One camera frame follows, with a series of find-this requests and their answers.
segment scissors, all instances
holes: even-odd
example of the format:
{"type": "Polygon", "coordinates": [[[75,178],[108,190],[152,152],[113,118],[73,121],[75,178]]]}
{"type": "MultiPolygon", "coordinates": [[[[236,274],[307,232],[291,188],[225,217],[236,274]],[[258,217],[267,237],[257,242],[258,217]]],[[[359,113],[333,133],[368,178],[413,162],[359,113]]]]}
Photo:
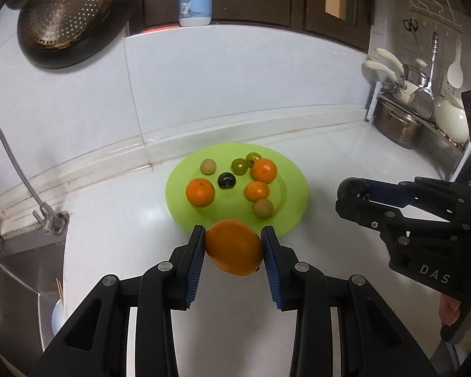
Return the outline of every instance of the scissors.
{"type": "Polygon", "coordinates": [[[419,29],[419,23],[417,22],[417,20],[415,20],[414,18],[409,18],[409,19],[404,19],[403,20],[403,26],[405,27],[405,29],[409,32],[411,32],[413,34],[413,39],[415,40],[415,44],[418,45],[420,47],[420,50],[421,51],[424,51],[422,49],[422,45],[419,44],[419,42],[417,41],[417,34],[416,32],[418,31],[419,29]]]}

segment human hand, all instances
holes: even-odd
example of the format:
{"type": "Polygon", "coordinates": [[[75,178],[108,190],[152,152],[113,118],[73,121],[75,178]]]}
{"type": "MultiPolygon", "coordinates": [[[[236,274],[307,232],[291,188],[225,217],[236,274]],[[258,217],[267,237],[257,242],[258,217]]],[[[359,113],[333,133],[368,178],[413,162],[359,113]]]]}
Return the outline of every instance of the human hand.
{"type": "Polygon", "coordinates": [[[461,314],[459,306],[461,302],[457,299],[451,298],[443,293],[440,294],[440,308],[438,315],[440,316],[443,324],[447,326],[453,325],[461,314]]]}

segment chopsticks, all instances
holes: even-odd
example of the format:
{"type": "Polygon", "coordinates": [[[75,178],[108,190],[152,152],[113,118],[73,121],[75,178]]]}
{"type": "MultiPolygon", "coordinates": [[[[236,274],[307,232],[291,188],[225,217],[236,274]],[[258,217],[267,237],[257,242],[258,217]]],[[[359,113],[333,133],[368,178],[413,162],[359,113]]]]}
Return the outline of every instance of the chopsticks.
{"type": "Polygon", "coordinates": [[[59,293],[59,299],[61,299],[61,303],[65,304],[65,295],[63,293],[63,286],[61,285],[61,282],[59,282],[59,279],[56,278],[56,286],[58,287],[58,293],[59,293]]]}

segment pot handle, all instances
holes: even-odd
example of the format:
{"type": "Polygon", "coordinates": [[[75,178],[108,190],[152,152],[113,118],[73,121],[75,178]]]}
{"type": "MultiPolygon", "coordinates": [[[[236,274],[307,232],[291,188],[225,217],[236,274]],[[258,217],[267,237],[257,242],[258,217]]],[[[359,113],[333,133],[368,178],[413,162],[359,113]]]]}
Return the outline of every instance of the pot handle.
{"type": "Polygon", "coordinates": [[[363,64],[368,68],[368,69],[373,69],[374,71],[382,71],[385,72],[389,77],[394,81],[397,82],[398,78],[396,77],[396,74],[394,71],[391,71],[388,67],[385,65],[381,64],[380,62],[376,61],[370,61],[370,60],[365,60],[363,64]]]}
{"type": "Polygon", "coordinates": [[[385,50],[383,48],[375,48],[375,52],[382,58],[390,60],[401,75],[405,73],[405,70],[403,69],[403,64],[397,57],[395,57],[394,54],[391,54],[388,50],[385,50]]]}
{"type": "Polygon", "coordinates": [[[389,111],[389,115],[392,116],[393,118],[395,119],[398,119],[400,122],[404,123],[405,125],[407,126],[410,126],[410,122],[408,122],[407,120],[403,120],[402,118],[400,118],[396,113],[394,113],[393,111],[389,111]]]}

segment sink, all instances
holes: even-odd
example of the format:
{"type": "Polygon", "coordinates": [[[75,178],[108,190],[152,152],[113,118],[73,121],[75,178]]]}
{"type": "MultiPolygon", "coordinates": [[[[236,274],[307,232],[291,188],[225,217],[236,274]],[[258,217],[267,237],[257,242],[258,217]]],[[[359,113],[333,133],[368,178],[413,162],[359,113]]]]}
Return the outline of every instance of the sink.
{"type": "Polygon", "coordinates": [[[0,356],[25,375],[54,337],[67,226],[59,235],[32,229],[7,239],[0,252],[0,356]]]}

